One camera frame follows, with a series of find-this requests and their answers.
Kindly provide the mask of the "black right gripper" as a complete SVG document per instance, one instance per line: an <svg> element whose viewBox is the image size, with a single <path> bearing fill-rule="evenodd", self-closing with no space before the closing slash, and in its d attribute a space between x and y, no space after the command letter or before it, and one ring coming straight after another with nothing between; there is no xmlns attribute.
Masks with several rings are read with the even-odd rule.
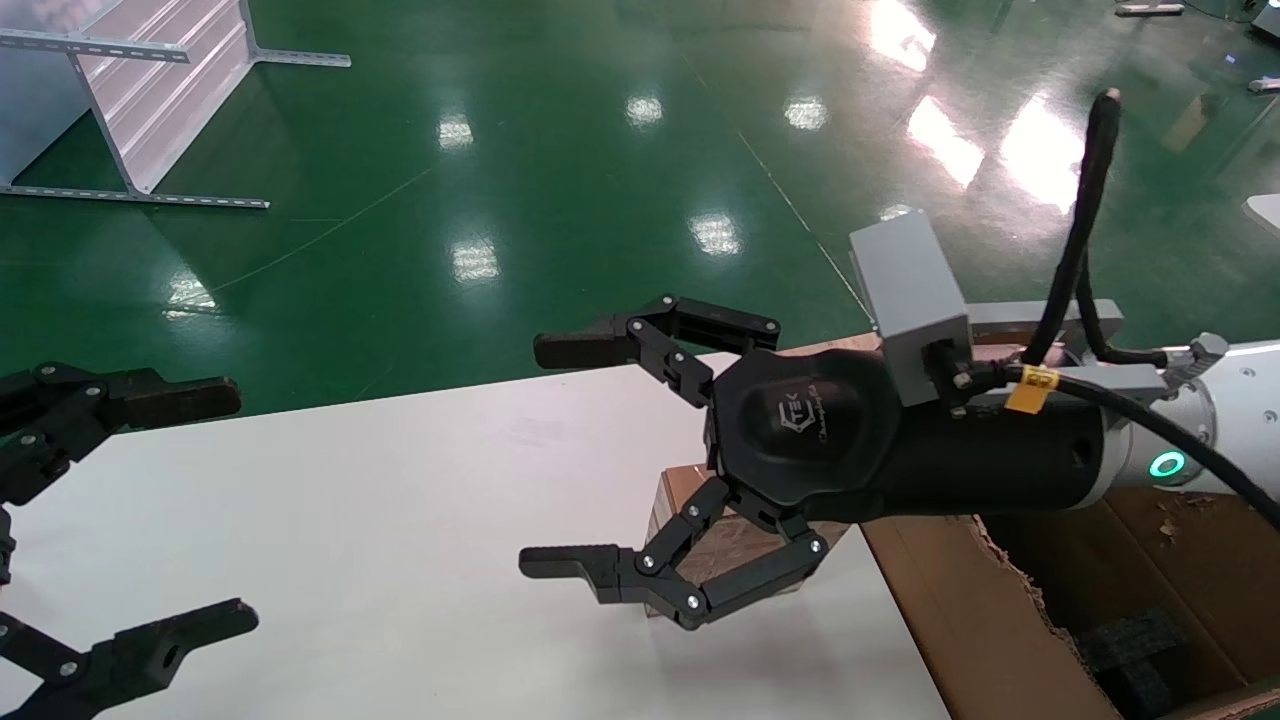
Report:
<svg viewBox="0 0 1280 720"><path fill-rule="evenodd" d="M979 407L957 419L936 401L902 405L876 351L768 352L780 333L776 319L664 295L585 331L536 334L541 369L635 364L690 406L710 406L709 461L724 480L707 479L640 550L526 547L520 571L580 578L600 605L643 603L692 632L808 579L829 544L806 520L1055 512L1097 496L1105 424L1096 406ZM746 355L714 382L684 343ZM678 565L727 509L760 519L782 544L692 583Z"/></svg>

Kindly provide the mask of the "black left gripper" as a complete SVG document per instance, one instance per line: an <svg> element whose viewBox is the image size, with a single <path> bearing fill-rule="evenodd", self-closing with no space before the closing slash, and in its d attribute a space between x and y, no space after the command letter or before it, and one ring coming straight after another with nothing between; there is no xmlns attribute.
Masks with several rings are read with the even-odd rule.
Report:
<svg viewBox="0 0 1280 720"><path fill-rule="evenodd" d="M92 373L45 363L1 380L1 501L22 506L124 429L232 416L243 401L228 377L169 382L150 368ZM0 585L12 582L15 539L0 509ZM243 600L221 601L118 632L77 652L10 614L1 656L41 683L6 719L95 719L165 691L186 657L259 628Z"/></svg>

